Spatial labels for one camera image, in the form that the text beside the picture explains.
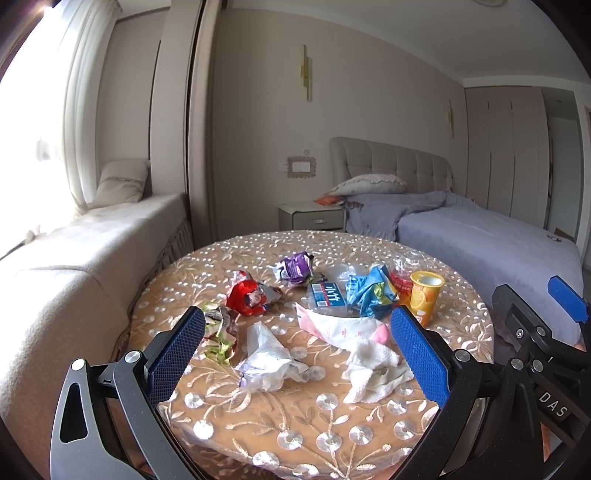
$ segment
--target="nightstand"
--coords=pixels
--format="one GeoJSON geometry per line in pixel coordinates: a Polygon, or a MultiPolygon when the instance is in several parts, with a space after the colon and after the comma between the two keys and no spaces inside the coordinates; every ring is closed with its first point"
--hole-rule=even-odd
{"type": "Polygon", "coordinates": [[[322,206],[314,202],[279,205],[279,230],[343,230],[345,210],[342,206],[322,206]]]}

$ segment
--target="wardrobe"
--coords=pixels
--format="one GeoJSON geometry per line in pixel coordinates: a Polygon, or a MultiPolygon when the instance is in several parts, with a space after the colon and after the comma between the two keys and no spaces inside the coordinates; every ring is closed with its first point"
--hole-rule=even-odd
{"type": "Polygon", "coordinates": [[[539,87],[466,89],[466,196],[481,207],[544,227],[550,140],[539,87]]]}

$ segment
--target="red wrapper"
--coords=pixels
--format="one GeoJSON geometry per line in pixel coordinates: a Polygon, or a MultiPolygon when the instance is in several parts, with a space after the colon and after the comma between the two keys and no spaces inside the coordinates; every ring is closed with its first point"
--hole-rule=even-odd
{"type": "Polygon", "coordinates": [[[402,278],[395,272],[390,272],[390,280],[403,296],[408,296],[412,293],[413,281],[410,278],[402,278]]]}
{"type": "Polygon", "coordinates": [[[262,315],[282,296],[280,288],[257,282],[250,273],[240,270],[234,273],[226,306],[242,315],[262,315]]]}

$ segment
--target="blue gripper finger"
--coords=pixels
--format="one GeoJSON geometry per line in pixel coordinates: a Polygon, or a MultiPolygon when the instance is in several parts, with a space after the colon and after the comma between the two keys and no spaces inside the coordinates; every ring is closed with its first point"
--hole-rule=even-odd
{"type": "Polygon", "coordinates": [[[548,293],[575,322],[587,323],[589,320],[587,302],[579,297],[562,278],[552,277],[548,280],[548,293]]]}
{"type": "Polygon", "coordinates": [[[424,336],[423,328],[404,307],[394,309],[390,327],[392,337],[417,377],[423,394],[443,408],[450,394],[447,369],[424,336]]]}
{"type": "Polygon", "coordinates": [[[154,408],[171,397],[205,334],[203,312],[195,308],[185,315],[187,314],[189,317],[174,333],[148,371],[148,400],[154,408]]]}

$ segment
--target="white curtain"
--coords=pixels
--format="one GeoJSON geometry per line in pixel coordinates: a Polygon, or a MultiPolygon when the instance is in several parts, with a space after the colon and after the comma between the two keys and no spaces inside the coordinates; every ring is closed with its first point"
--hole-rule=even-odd
{"type": "Polygon", "coordinates": [[[119,13],[115,0],[61,0],[0,82],[0,256],[94,198],[100,73],[119,13]]]}

